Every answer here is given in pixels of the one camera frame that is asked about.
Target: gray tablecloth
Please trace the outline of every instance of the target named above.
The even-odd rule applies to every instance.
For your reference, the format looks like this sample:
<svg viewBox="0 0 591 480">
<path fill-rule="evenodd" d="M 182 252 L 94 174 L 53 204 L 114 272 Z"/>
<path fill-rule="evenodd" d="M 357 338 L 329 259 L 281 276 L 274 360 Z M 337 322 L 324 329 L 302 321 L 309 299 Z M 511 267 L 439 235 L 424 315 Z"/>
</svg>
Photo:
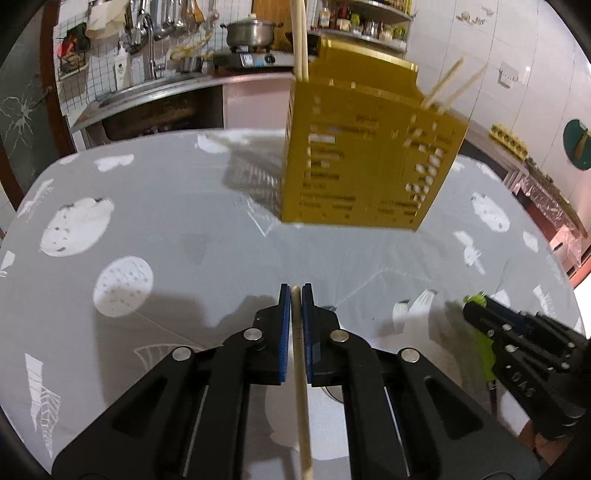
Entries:
<svg viewBox="0 0 591 480">
<path fill-rule="evenodd" d="M 0 401 L 46 468 L 176 345 L 219 345 L 282 282 L 311 282 L 345 329 L 415 346 L 483 402 L 465 295 L 580 323 L 542 234 L 483 164 L 458 157 L 418 232 L 282 224 L 283 140 L 155 135 L 66 157 L 35 182 L 0 251 Z M 292 382 L 252 389 L 246 477 L 295 478 Z M 309 398 L 315 476 L 346 478 L 342 406 Z"/>
</svg>

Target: sink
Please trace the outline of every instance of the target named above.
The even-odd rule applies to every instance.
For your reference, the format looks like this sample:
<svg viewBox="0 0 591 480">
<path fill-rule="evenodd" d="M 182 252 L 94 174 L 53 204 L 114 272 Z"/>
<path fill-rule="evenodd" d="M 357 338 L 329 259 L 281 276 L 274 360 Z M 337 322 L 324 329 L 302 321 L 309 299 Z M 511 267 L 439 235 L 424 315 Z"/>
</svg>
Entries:
<svg viewBox="0 0 591 480">
<path fill-rule="evenodd" d="M 202 81 L 209 78 L 209 75 L 203 73 L 185 73 L 182 75 L 175 75 L 173 77 L 163 77 L 156 80 L 136 85 L 134 87 L 121 90 L 120 92 L 109 93 L 107 97 L 100 102 L 99 108 L 119 102 L 128 102 L 138 97 L 147 96 L 147 101 L 157 100 L 159 98 L 175 95 L 178 87 L 183 87 L 187 83 L 194 81 Z"/>
</svg>

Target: kitchen counter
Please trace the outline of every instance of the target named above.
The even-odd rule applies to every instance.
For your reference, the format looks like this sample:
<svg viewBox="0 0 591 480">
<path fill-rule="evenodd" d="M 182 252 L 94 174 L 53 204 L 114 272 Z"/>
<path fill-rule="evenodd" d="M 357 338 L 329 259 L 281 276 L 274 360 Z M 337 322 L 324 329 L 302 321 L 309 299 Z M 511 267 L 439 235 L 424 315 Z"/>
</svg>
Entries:
<svg viewBox="0 0 591 480">
<path fill-rule="evenodd" d="M 153 89 L 144 90 L 141 95 L 138 94 L 123 96 L 121 101 L 107 103 L 109 101 L 108 97 L 95 100 L 80 115 L 76 123 L 71 127 L 70 131 L 76 132 L 83 130 L 118 113 L 153 102 L 155 100 L 178 95 L 179 93 L 186 93 L 193 90 L 220 85 L 257 82 L 263 80 L 286 80 L 292 78 L 293 75 L 291 72 L 249 72 L 238 74 L 216 72 L 214 74 L 187 74 L 185 76 L 179 77 L 178 82 L 156 85 Z M 116 92 L 113 95 L 119 95 L 120 93 L 127 92 L 128 90 L 122 90 L 122 92 Z"/>
</svg>

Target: shelf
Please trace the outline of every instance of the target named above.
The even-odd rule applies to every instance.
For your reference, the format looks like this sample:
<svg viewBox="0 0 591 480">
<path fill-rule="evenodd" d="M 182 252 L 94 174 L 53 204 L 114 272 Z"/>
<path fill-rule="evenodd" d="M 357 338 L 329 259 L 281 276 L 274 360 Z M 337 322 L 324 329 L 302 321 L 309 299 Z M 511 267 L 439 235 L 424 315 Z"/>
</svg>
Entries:
<svg viewBox="0 0 591 480">
<path fill-rule="evenodd" d="M 371 20 L 395 25 L 402 22 L 411 22 L 413 18 L 400 10 L 375 2 L 374 0 L 349 0 L 349 6 L 355 13 Z"/>
<path fill-rule="evenodd" d="M 367 35 L 355 35 L 351 32 L 343 32 L 342 30 L 331 30 L 329 28 L 319 28 L 317 33 L 323 35 L 333 35 L 335 37 L 347 37 L 351 40 L 356 40 L 359 43 L 370 44 L 387 50 L 392 50 L 396 53 L 406 53 L 406 42 L 404 40 L 393 39 L 389 42 L 378 40 L 377 38 L 368 37 Z"/>
</svg>

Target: green fan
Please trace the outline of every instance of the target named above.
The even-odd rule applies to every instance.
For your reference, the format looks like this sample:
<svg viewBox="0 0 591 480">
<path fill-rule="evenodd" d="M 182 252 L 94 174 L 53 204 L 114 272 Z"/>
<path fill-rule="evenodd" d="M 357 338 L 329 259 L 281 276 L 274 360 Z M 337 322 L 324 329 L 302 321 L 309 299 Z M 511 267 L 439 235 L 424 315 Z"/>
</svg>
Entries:
<svg viewBox="0 0 591 480">
<path fill-rule="evenodd" d="M 591 130 L 581 120 L 571 120 L 564 127 L 564 150 L 571 163 L 579 170 L 591 168 Z"/>
</svg>

